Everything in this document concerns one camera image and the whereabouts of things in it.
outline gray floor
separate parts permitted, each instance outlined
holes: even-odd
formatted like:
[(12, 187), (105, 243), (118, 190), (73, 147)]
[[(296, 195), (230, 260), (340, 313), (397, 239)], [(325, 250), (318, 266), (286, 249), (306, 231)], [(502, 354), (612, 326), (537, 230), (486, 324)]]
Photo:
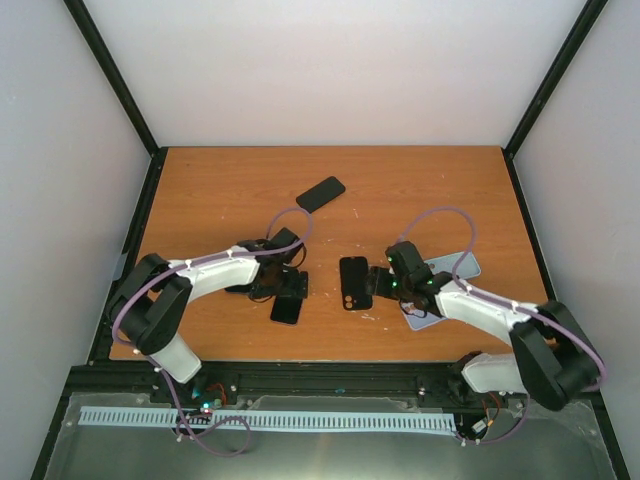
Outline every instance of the gray floor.
[[(296, 400), (296, 405), (308, 409), (310, 405), (317, 408), (323, 402)], [(122, 403), (101, 403), (94, 398), (90, 404)], [(389, 403), (380, 405), (387, 409)], [(574, 406), (564, 414), (547, 414), (537, 407), (532, 411), (533, 418), (517, 435), (491, 446), (463, 448), (454, 438), (419, 434), (255, 432), (250, 450), (231, 459), (214, 458), (190, 441), (177, 443), (168, 430), (72, 427), (77, 408), (76, 402), (65, 419), (69, 428), (65, 431), (63, 427), (48, 478), (615, 478), (599, 432), (593, 428), (595, 418), (584, 404)], [(276, 409), (273, 402), (264, 402), (260, 408)], [(375, 403), (364, 407), (367, 411), (372, 408)], [(496, 430), (508, 428), (512, 422), (513, 415), (505, 412), (501, 414)], [(244, 433), (221, 431), (212, 434), (206, 443), (218, 448), (233, 448), (242, 445), (243, 441)]]

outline white panel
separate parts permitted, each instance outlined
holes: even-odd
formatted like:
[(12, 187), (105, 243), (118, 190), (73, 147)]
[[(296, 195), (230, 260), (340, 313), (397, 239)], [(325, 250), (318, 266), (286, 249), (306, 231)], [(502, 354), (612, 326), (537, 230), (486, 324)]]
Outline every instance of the white panel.
[(69, 367), (86, 361), (148, 156), (64, 3), (0, 3), (0, 476), (9, 480), (30, 477)]
[(517, 158), (560, 298), (604, 357), (640, 478), (640, 2), (609, 2)]
[(89, 0), (163, 145), (505, 145), (584, 0)]

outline black frame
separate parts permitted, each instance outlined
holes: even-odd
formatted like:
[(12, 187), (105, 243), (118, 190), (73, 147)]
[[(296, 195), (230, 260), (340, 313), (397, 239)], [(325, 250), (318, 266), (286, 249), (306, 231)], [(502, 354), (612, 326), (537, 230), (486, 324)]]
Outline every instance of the black frame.
[[(551, 299), (556, 298), (555, 292), (518, 179), (514, 160), (606, 3), (607, 0), (588, 0), (586, 2), (513, 136), (503, 149), (506, 167), (533, 247), (540, 275), (546, 293)], [(158, 147), (84, 2), (82, 0), (65, 0), (65, 4), (151, 156), (147, 176), (122, 250), (123, 255), (126, 255), (122, 273), (122, 277), (125, 277), (135, 265), (168, 149)], [(120, 281), (118, 279), (112, 283), (109, 298), (119, 286)], [(32, 479), (44, 478), (46, 474), (69, 397), (73, 393), (144, 392), (162, 395), (161, 390), (154, 389), (158, 375), (153, 372), (150, 364), (136, 361), (111, 361), (109, 360), (111, 345), (110, 325), (103, 313), (87, 365), (73, 367), (69, 373)], [(348, 395), (415, 398), (424, 407), (442, 408), (444, 411), (458, 414), (481, 413), (481, 405), (461, 407), (453, 403), (446, 394), (446, 378), (450, 366), (450, 363), (203, 362), (203, 368), (215, 372), (216, 375), (226, 378), (228, 382), (235, 385), (236, 395)], [(425, 387), (425, 395), (419, 394), (421, 387)], [(630, 478), (601, 395), (599, 393), (582, 394), (581, 398), (589, 400), (594, 408), (616, 475), (619, 479)]]

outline wooden table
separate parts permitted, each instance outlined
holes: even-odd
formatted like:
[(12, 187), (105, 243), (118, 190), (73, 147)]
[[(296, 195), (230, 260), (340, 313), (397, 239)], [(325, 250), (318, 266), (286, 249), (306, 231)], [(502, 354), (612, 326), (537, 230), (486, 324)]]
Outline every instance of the wooden table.
[[(313, 214), (307, 242), (309, 298), (296, 326), (269, 320), (272, 303), (217, 292), (193, 302), (180, 333), (205, 360), (452, 361), (472, 350), (509, 351), (496, 338), (446, 320), (409, 329), (398, 304), (374, 299), (367, 311), (342, 308), (338, 261), (363, 255), (385, 265), (384, 250), (423, 210), (455, 205), (478, 227), (479, 287), (522, 301), (546, 300), (520, 210), (498, 147), (171, 148), (140, 256), (192, 258), (264, 236), (271, 218), (300, 193), (335, 175), (345, 194)], [(276, 227), (298, 234), (299, 213)], [(418, 225), (409, 239), (425, 258), (463, 250), (469, 227), (453, 213)], [(116, 345), (112, 359), (131, 358)]]

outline white cable carrier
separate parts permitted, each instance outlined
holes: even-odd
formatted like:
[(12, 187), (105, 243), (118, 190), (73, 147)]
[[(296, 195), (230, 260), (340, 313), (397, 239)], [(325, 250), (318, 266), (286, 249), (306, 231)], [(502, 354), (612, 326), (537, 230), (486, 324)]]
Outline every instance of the white cable carrier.
[[(453, 435), (455, 424), (449, 413), (345, 413), (260, 410), (217, 410), (213, 418), (192, 418), (193, 429), (204, 429), (225, 417), (242, 417), (251, 429), (263, 432), (389, 432)], [(82, 407), (78, 425), (112, 427), (174, 428), (178, 424), (174, 408)], [(218, 427), (244, 430), (238, 421)]]

